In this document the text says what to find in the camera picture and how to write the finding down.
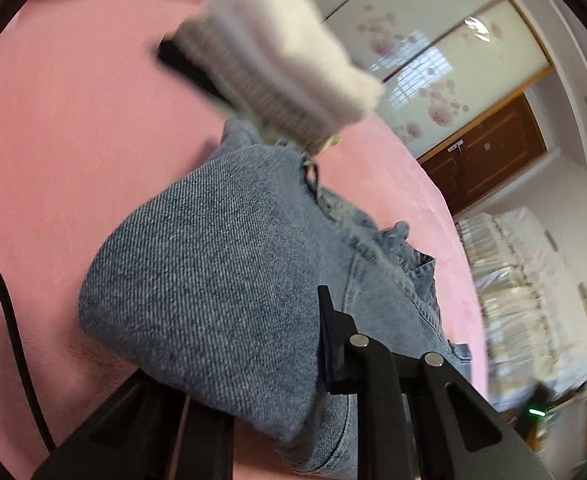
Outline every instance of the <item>jeans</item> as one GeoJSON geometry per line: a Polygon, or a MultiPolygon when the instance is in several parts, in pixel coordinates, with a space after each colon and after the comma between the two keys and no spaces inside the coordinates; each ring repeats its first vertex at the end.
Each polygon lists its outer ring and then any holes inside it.
{"type": "Polygon", "coordinates": [[[152,377],[267,434],[292,468],[352,479],[357,404],[319,375],[317,286],[391,351],[439,352],[467,378],[471,356],[443,336],[435,262],[407,244],[407,225],[379,231],[312,167],[294,144],[227,121],[205,165],[107,239],[79,317],[152,377]]]}

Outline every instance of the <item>pink bedsheet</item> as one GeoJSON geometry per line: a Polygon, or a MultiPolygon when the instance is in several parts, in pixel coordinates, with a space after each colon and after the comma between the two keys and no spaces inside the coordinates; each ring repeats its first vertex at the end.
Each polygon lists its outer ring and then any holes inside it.
{"type": "MultiPolygon", "coordinates": [[[[80,332],[76,301],[101,243],[134,208],[198,167],[222,118],[154,48],[198,3],[34,2],[0,38],[0,269],[38,396],[60,442],[131,373],[80,332]]],[[[323,183],[381,226],[411,224],[410,242],[437,259],[447,335],[471,345],[486,394],[480,309],[451,216],[417,162],[372,116],[320,156],[323,183]]],[[[291,478],[246,426],[235,478],[291,478]]],[[[26,480],[45,458],[0,310],[0,458],[26,480]]]]}

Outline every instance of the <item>black cable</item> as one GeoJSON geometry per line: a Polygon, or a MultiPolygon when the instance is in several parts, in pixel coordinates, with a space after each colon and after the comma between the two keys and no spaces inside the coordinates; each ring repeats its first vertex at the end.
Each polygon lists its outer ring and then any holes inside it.
{"type": "Polygon", "coordinates": [[[11,297],[9,296],[9,291],[6,288],[6,283],[4,282],[1,273],[0,305],[2,306],[2,311],[4,312],[6,329],[9,334],[9,339],[11,340],[11,347],[13,349],[14,357],[16,358],[17,371],[20,374],[20,379],[22,380],[22,387],[24,388],[26,400],[29,402],[33,420],[35,420],[35,425],[38,427],[38,431],[40,432],[40,436],[44,441],[44,445],[47,447],[49,452],[53,452],[53,450],[56,448],[55,442],[53,441],[51,431],[49,431],[49,427],[47,426],[44,414],[42,413],[40,403],[38,402],[38,396],[35,393],[35,388],[33,387],[33,381],[31,380],[29,367],[26,363],[26,357],[24,356],[24,349],[22,348],[22,341],[20,340],[20,332],[17,328],[16,313],[14,311],[13,304],[11,304],[11,297]]]}

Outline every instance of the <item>wooden door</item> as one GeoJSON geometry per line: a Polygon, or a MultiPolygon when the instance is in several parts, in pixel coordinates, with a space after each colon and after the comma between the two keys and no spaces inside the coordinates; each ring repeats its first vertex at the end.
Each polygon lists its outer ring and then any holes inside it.
{"type": "Polygon", "coordinates": [[[544,152],[538,124],[522,95],[422,167],[455,214],[544,152]]]}

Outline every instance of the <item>folded sock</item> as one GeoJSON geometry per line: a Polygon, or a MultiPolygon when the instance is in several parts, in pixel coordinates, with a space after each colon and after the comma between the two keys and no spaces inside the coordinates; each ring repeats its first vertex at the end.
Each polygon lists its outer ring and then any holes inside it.
{"type": "Polygon", "coordinates": [[[172,42],[204,70],[227,101],[243,101],[244,108],[250,107],[262,121],[275,125],[309,153],[320,153],[337,133],[264,81],[251,63],[233,50],[224,31],[209,16],[183,22],[172,42]]]}
{"type": "Polygon", "coordinates": [[[205,7],[270,87],[334,126],[360,121],[384,88],[355,67],[313,0],[206,0],[205,7]]]}

